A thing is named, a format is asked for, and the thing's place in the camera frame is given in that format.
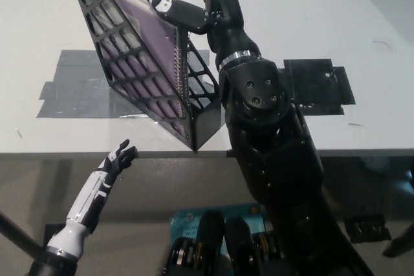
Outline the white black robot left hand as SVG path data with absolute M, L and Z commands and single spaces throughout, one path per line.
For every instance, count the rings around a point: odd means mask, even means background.
M 131 166 L 136 154 L 136 147 L 129 146 L 128 139 L 112 150 L 85 181 L 67 214 L 67 220 L 85 226 L 88 234 L 93 233 L 118 175 Z

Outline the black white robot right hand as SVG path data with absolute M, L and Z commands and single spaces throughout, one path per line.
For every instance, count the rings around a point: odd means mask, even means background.
M 187 32 L 207 35 L 220 70 L 237 59 L 258 59 L 261 52 L 244 30 L 239 0 L 203 0 L 199 7 L 183 0 L 147 0 L 161 20 Z

